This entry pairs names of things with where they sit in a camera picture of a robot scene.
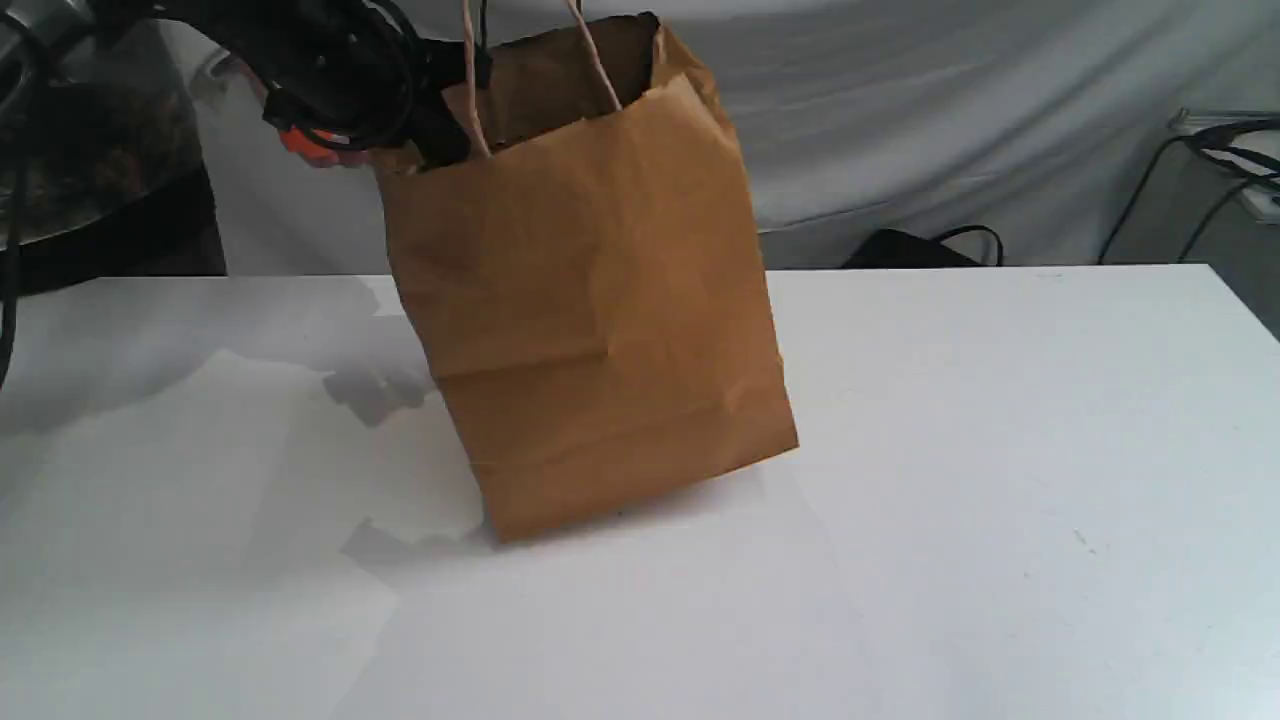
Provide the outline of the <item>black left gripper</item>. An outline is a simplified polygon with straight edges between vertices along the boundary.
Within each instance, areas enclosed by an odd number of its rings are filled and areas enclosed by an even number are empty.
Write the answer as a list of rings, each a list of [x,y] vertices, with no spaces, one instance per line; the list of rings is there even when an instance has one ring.
[[[396,3],[233,1],[230,20],[269,124],[334,151],[411,142],[422,169],[470,158],[444,96],[465,83],[465,45],[421,36]]]

